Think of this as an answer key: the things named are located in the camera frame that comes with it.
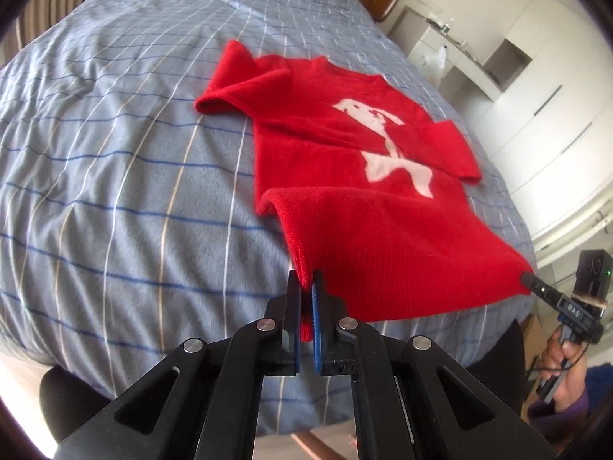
black pants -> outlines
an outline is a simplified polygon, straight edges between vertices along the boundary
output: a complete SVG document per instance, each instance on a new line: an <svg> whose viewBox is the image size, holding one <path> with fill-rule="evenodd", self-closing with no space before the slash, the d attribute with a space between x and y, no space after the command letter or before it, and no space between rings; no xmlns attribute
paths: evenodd
<svg viewBox="0 0 613 460"><path fill-rule="evenodd" d="M525 370L523 337L517 321L468 371L519 415ZM63 368L52 368L42 378L41 409L58 443L109 403L108 398Z"/></svg>

person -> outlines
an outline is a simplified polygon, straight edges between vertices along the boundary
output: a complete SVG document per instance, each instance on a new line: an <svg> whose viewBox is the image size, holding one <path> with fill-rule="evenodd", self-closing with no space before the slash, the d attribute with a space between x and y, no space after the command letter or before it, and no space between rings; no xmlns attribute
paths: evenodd
<svg viewBox="0 0 613 460"><path fill-rule="evenodd" d="M532 427L559 452L583 430L590 412L613 384L611 364L588 368L587 357L580 344L566 340L560 345L560 330L557 328L547 341L540 366L560 368L562 360L567 358L572 367L565 372L550 404L541 400L528 409L528 419ZM559 374L559 371L542 370L539 377L548 379Z"/></svg>

sweater cuff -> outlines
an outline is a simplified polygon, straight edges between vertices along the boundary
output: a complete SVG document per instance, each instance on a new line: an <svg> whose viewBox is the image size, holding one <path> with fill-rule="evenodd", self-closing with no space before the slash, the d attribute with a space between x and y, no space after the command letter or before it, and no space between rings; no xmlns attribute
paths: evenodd
<svg viewBox="0 0 613 460"><path fill-rule="evenodd" d="M587 391L562 413L556 413L554 407L554 402L537 401L528 408L530 425L550 442L568 437L585 421L589 409Z"/></svg>

red sweater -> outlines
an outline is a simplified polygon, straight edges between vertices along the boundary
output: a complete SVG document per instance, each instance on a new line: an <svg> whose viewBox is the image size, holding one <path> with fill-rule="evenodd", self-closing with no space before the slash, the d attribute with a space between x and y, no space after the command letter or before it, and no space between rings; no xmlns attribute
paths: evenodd
<svg viewBox="0 0 613 460"><path fill-rule="evenodd" d="M382 76L323 57L254 59L230 41L195 107L253 119L256 212L280 219L303 286L323 270L352 316L414 318L527 293L526 260L467 204L461 180L481 174L462 134Z"/></svg>

bedspread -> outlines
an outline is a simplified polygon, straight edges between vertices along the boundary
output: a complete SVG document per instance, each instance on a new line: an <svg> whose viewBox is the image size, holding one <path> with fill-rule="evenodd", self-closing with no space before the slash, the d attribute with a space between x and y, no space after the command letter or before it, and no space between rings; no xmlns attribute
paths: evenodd
<svg viewBox="0 0 613 460"><path fill-rule="evenodd" d="M87 0L0 72L2 351L113 397L183 340L228 337L283 294L283 236L253 210L251 122L193 107L230 39L255 56L381 73L434 120L452 119L484 175L465 187L472 209L534 264L476 138L357 0ZM374 325L428 335L468 365L530 304ZM259 433L352 416L348 378L310 368L265 379Z"/></svg>

